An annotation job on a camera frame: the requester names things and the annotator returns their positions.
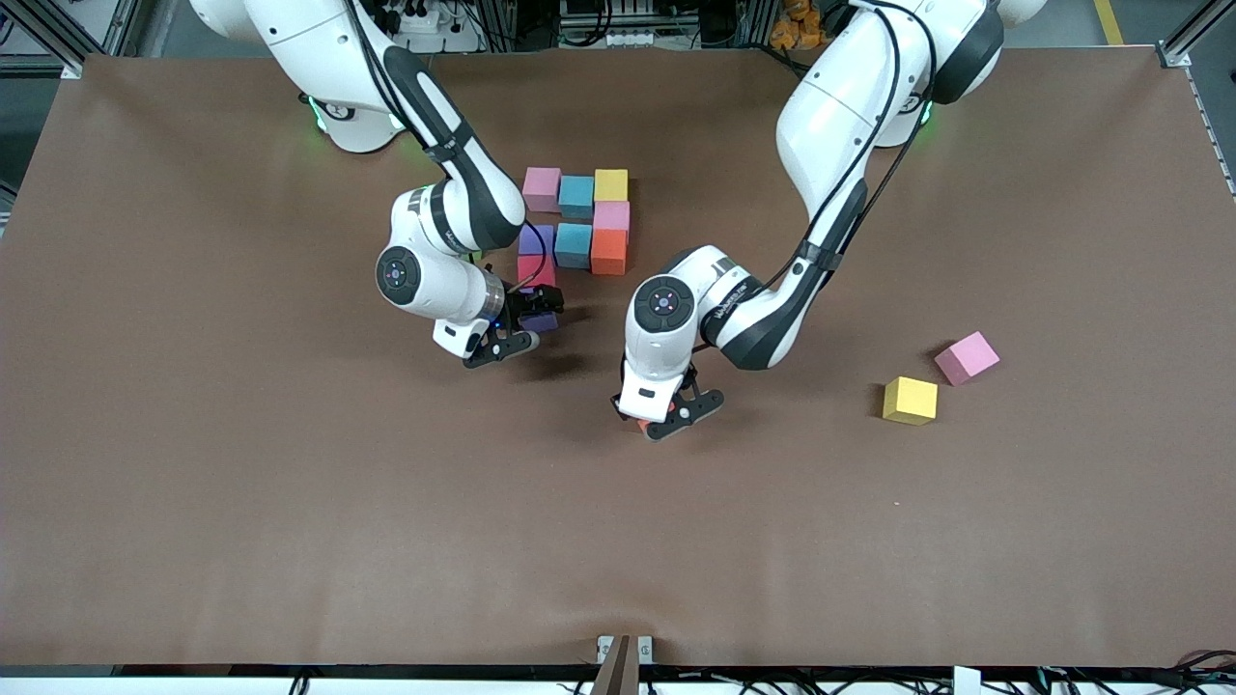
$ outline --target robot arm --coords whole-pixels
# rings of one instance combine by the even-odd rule
[[[811,215],[785,279],[770,289],[717,247],[703,246],[671,260],[632,298],[614,406],[651,423],[650,439],[698,422],[723,402],[695,385],[697,334],[742,370],[765,370],[785,357],[860,221],[871,148],[912,137],[927,99],[947,104],[974,89],[1004,41],[1000,17],[985,0],[850,4],[858,12],[777,120],[781,162]],[[687,388],[695,398],[682,393]]]
[[[394,202],[391,239],[377,263],[382,294],[434,319],[434,340],[467,366],[535,348],[536,335],[519,330],[519,314],[561,310],[561,294],[520,293],[460,258],[509,246],[525,209],[518,187],[424,63],[396,46],[353,0],[190,1],[218,33],[260,36],[345,150],[376,150],[407,126],[442,168],[441,182]]]

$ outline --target purple cube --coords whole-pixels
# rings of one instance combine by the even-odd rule
[[[953,386],[960,386],[1000,361],[983,334],[974,331],[936,355],[936,364]]]
[[[533,225],[536,231],[540,232],[541,239],[545,241],[545,252],[549,254],[549,258],[554,258],[554,225],[551,224],[538,224]],[[519,231],[519,255],[520,256],[536,256],[540,257],[541,247],[540,241],[536,240],[536,235],[533,230],[524,225],[524,229]]]
[[[551,330],[557,330],[557,314],[554,312],[545,312],[544,314],[519,317],[519,325],[523,326],[524,330],[530,330],[533,333],[549,333]]]

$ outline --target table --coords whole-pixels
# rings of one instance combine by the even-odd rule
[[[0,662],[1169,664],[1236,621],[1236,208],[1152,49],[1009,51],[939,108],[797,345],[614,416],[675,251],[766,277],[806,215],[751,52],[434,70],[496,160],[633,172],[630,272],[480,371],[387,305],[410,137],[332,147],[271,61],[91,58],[0,247]],[[873,176],[889,155],[881,155]],[[493,256],[513,273],[509,254]],[[983,330],[938,422],[880,385]]]

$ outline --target foam cube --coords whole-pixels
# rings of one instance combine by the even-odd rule
[[[936,364],[953,386],[960,386],[979,372],[1000,361],[996,351],[988,345],[983,334],[974,331],[958,340],[939,355]]]
[[[905,424],[927,424],[936,419],[934,383],[899,376],[884,387],[884,419]]]
[[[592,275],[627,273],[627,232],[620,229],[592,230]]]
[[[572,220],[592,219],[592,177],[564,176],[557,189],[557,207]]]
[[[560,268],[592,267],[592,225],[562,223],[554,237],[554,260]]]
[[[519,230],[519,255],[536,256],[539,258],[541,255],[541,241],[544,241],[545,252],[549,254],[552,260],[554,225],[539,224],[535,226],[536,226],[536,232],[533,232],[531,225],[524,225],[524,229]],[[540,239],[536,239],[536,234],[540,234]]]
[[[519,326],[533,333],[557,330],[557,314],[554,312],[545,312],[544,314],[519,317]]]
[[[524,174],[524,204],[534,213],[557,211],[557,187],[562,169],[528,167]]]
[[[623,239],[630,244],[630,203],[625,200],[602,200],[592,213],[592,230],[616,229],[623,232]]]
[[[596,192],[592,199],[597,203],[618,203],[627,200],[627,169],[597,169]]]
[[[554,273],[554,258],[551,258],[550,256],[545,257],[545,266],[541,267],[540,272],[536,272],[536,267],[541,265],[540,255],[519,256],[518,265],[519,265],[518,271],[520,282],[523,282],[525,277],[536,273],[536,276],[533,277],[530,281],[528,281],[528,284],[525,284],[524,287],[535,287],[538,284],[554,284],[554,286],[557,284],[557,277],[555,277]]]

